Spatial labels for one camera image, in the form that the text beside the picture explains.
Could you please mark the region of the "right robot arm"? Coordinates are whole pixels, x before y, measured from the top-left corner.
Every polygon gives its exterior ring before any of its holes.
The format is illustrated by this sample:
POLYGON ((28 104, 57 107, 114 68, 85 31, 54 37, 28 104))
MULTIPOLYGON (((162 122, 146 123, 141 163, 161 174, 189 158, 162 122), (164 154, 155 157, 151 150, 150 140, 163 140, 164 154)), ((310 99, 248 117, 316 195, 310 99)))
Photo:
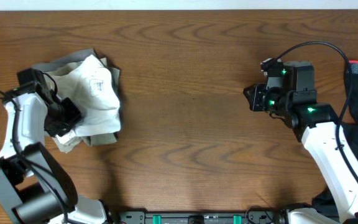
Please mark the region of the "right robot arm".
POLYGON ((358 160, 332 106, 317 102, 308 61, 261 62, 265 84, 244 89, 250 110, 282 120, 311 154, 333 196, 340 223, 358 223, 358 160))

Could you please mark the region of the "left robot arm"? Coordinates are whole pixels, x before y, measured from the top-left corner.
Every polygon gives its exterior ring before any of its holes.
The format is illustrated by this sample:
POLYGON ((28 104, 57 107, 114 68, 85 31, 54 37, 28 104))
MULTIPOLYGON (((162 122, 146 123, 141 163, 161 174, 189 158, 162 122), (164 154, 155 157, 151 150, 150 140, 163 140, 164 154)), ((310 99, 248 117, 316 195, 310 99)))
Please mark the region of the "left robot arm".
POLYGON ((45 148, 45 135, 63 136, 81 121, 69 98, 50 89, 46 74, 28 68, 19 87, 1 94, 8 113, 0 151, 0 204, 13 223, 112 223, 102 201, 78 195, 45 148))

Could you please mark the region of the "black mounting rail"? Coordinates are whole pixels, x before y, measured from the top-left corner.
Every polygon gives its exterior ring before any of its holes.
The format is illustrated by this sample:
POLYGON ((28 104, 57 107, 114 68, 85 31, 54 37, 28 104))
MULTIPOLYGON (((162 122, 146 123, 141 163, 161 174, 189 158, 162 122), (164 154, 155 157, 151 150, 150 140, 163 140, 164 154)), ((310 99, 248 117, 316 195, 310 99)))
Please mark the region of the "black mounting rail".
POLYGON ((285 212, 261 209, 244 213, 122 212, 121 224, 286 224, 285 212))

